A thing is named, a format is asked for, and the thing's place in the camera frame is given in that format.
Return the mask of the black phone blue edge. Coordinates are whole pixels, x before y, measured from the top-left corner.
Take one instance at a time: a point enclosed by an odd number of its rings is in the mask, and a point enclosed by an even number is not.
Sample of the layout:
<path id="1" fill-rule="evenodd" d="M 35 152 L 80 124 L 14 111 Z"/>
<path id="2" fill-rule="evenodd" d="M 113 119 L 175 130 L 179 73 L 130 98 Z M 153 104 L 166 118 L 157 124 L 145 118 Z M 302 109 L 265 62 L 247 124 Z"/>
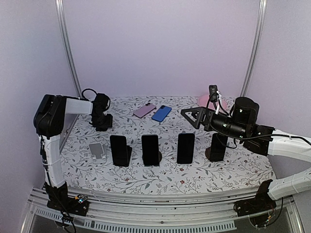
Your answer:
<path id="1" fill-rule="evenodd" d="M 180 133 L 177 143 L 177 163 L 191 164 L 193 162 L 195 135 L 193 133 Z"/>

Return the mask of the black folding phone stand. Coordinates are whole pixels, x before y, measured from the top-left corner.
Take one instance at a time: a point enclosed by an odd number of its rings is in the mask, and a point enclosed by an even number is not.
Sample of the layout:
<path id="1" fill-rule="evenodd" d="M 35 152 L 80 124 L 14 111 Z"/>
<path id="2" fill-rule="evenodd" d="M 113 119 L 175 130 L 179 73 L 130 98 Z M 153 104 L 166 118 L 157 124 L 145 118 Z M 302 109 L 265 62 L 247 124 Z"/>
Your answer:
<path id="1" fill-rule="evenodd" d="M 132 155 L 132 147 L 127 145 L 127 166 L 130 165 L 131 155 Z"/>

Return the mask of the black phone teal edge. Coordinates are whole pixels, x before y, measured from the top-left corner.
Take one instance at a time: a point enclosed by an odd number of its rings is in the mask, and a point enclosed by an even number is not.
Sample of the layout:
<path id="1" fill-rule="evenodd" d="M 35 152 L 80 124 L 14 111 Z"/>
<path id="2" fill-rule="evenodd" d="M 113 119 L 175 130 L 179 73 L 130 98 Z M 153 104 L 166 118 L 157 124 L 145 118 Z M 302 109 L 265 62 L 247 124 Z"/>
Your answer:
<path id="1" fill-rule="evenodd" d="M 142 143 L 142 159 L 145 166 L 159 165 L 159 149 L 158 136 L 155 134 L 143 135 Z"/>

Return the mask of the dark grey phone stand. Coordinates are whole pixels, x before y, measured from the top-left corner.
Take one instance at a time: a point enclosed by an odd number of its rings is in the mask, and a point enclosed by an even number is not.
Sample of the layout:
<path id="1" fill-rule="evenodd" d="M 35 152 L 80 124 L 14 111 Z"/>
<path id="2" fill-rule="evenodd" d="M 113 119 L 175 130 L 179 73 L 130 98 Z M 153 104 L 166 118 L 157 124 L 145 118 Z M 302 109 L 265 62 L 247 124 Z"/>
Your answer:
<path id="1" fill-rule="evenodd" d="M 160 166 L 161 160 L 162 160 L 162 153 L 161 153 L 161 152 L 158 152 L 157 166 Z"/>

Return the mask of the small black phone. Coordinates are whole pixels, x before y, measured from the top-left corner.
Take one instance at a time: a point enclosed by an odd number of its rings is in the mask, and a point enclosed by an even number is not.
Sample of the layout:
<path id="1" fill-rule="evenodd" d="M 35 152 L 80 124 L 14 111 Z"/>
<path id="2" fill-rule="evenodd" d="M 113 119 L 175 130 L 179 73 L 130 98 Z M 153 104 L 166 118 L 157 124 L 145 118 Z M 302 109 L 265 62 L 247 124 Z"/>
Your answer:
<path id="1" fill-rule="evenodd" d="M 97 125 L 95 127 L 95 130 L 97 132 L 105 132 L 105 131 L 107 131 L 110 128 L 112 128 L 112 123 L 105 123 L 105 124 L 102 124 L 102 125 Z"/>

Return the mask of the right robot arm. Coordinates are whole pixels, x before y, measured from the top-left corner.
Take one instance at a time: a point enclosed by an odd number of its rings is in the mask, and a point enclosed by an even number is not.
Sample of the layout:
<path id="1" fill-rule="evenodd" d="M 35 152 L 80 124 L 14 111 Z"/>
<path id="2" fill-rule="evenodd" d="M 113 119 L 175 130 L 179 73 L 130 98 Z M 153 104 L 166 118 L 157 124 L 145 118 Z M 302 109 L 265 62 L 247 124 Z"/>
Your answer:
<path id="1" fill-rule="evenodd" d="M 208 107 L 181 110 L 181 115 L 196 129 L 239 140 L 243 147 L 257 155 L 271 159 L 283 158 L 298 162 L 302 168 L 290 169 L 276 180 L 264 181 L 258 188 L 251 207 L 261 212 L 270 201 L 311 189 L 311 140 L 289 134 L 274 127 L 257 124 L 259 105 L 247 97 L 238 97 L 231 112 L 220 113 Z"/>

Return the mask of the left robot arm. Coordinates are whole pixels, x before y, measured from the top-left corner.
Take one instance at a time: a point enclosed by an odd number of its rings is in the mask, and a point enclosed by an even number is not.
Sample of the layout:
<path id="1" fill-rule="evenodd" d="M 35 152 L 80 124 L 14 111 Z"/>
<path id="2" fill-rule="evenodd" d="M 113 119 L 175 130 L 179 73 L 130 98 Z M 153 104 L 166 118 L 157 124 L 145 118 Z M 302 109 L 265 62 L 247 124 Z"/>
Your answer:
<path id="1" fill-rule="evenodd" d="M 97 93 L 90 101 L 84 98 L 46 94 L 35 114 L 34 127 L 40 141 L 40 155 L 45 169 L 48 188 L 66 187 L 60 161 L 60 136 L 65 115 L 90 115 L 91 126 L 97 131 L 112 127 L 112 115 L 105 114 L 110 107 L 110 98 Z"/>

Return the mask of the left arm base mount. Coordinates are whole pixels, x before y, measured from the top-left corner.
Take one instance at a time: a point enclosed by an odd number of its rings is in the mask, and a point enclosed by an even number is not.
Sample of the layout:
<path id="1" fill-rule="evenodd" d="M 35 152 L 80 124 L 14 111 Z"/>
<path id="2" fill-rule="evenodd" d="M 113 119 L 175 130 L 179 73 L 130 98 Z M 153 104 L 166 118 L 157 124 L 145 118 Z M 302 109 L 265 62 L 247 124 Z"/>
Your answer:
<path id="1" fill-rule="evenodd" d="M 47 207 L 69 214 L 86 216 L 90 204 L 86 196 L 69 197 L 67 183 L 59 188 L 52 187 L 47 182 L 44 183 L 44 186 L 49 196 Z"/>

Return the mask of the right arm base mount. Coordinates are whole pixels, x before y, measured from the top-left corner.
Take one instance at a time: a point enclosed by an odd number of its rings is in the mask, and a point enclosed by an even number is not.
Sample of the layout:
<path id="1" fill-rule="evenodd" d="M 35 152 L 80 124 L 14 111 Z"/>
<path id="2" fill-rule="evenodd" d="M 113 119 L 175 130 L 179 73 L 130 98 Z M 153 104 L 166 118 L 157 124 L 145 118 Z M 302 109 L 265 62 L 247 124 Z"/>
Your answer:
<path id="1" fill-rule="evenodd" d="M 246 216 L 275 209 L 276 201 L 272 200 L 268 195 L 269 185 L 272 181 L 264 181 L 253 198 L 236 201 L 233 210 L 237 215 Z"/>

